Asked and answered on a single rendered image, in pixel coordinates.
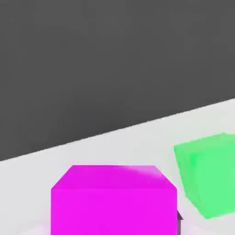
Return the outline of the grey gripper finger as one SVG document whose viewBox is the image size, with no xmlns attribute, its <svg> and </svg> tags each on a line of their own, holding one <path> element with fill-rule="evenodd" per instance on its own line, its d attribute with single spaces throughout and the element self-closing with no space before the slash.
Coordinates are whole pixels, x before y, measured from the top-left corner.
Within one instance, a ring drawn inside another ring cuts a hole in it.
<svg viewBox="0 0 235 235">
<path fill-rule="evenodd" d="M 183 218 L 180 215 L 179 211 L 177 211 L 177 235 L 181 235 L 181 222 Z"/>
</svg>

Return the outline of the small magenta cube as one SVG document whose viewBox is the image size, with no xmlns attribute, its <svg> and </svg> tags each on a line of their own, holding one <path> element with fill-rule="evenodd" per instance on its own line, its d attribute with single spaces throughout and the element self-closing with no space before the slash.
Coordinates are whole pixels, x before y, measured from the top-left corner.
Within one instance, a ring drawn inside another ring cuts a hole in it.
<svg viewBox="0 0 235 235">
<path fill-rule="evenodd" d="M 155 166 L 74 165 L 51 189 L 50 235 L 177 235 L 177 221 Z"/>
</svg>

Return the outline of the small green cube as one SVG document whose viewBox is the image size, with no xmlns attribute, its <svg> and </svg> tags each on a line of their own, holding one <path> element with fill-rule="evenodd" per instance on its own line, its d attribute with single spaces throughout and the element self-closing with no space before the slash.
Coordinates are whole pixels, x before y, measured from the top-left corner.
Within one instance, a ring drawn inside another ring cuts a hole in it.
<svg viewBox="0 0 235 235">
<path fill-rule="evenodd" d="M 173 147 L 186 197 L 204 218 L 235 212 L 235 134 Z"/>
</svg>

